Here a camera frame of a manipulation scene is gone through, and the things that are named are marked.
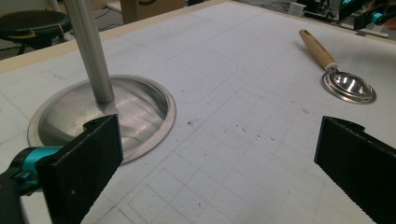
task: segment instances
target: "dark mark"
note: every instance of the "dark mark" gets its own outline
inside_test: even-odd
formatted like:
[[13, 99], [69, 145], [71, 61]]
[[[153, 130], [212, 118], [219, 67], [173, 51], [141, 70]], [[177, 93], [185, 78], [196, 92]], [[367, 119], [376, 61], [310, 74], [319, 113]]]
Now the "dark mark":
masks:
[[50, 73], [53, 77], [56, 77], [56, 78], [59, 78], [59, 79], [65, 79], [65, 77], [57, 76], [56, 74], [54, 74], [54, 73], [52, 73], [50, 71], [47, 71], [47, 72]]
[[309, 110], [303, 108], [303, 111], [305, 112], [305, 114], [309, 114]]

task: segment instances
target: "workbench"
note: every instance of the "workbench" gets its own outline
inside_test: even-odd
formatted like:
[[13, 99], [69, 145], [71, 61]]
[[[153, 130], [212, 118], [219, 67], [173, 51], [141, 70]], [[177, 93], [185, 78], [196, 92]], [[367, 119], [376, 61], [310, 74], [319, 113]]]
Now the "workbench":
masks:
[[[356, 105], [329, 94], [298, 35], [372, 85]], [[110, 75], [159, 82], [176, 101], [171, 132], [123, 164], [83, 223], [372, 223], [314, 163], [323, 116], [396, 146], [396, 46], [326, 24], [213, 0], [101, 33]], [[0, 170], [28, 147], [37, 109], [87, 74], [75, 41], [0, 62]], [[42, 193], [23, 197], [50, 223]]]

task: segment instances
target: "wooden-handled tool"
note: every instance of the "wooden-handled tool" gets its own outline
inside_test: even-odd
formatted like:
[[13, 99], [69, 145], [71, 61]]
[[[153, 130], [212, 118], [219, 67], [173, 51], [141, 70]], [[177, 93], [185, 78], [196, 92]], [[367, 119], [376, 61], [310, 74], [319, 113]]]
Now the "wooden-handled tool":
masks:
[[353, 74], [338, 71], [335, 59], [308, 31], [301, 30], [299, 34], [314, 58], [326, 70], [322, 81], [331, 94], [355, 104], [370, 104], [375, 101], [376, 93], [368, 83]]
[[308, 47], [309, 51], [314, 55], [318, 63], [326, 70], [337, 70], [338, 64], [335, 59], [308, 31], [301, 30], [300, 37]]

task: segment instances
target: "wooden handle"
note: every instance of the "wooden handle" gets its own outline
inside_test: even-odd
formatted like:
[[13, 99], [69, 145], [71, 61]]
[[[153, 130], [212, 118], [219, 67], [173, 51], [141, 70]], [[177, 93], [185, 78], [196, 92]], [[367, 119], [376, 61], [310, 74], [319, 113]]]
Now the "wooden handle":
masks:
[[301, 30], [300, 37], [308, 47], [309, 51], [314, 55], [318, 63], [326, 70], [338, 69], [338, 64], [335, 62], [332, 55], [327, 51], [308, 31]]

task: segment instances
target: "shiny metal bowl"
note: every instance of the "shiny metal bowl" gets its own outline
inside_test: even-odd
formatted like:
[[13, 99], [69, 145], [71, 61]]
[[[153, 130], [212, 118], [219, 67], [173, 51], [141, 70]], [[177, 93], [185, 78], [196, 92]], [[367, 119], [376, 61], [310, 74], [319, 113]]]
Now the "shiny metal bowl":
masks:
[[329, 71], [322, 77], [325, 88], [342, 100], [355, 104], [370, 104], [375, 101], [375, 90], [362, 78], [355, 75]]
[[142, 77], [111, 76], [111, 84], [115, 100], [107, 105], [95, 102], [88, 80], [49, 98], [29, 124], [30, 146], [63, 146], [83, 132], [82, 124], [110, 114], [119, 115], [123, 162], [157, 146], [176, 118], [172, 95], [160, 84]]

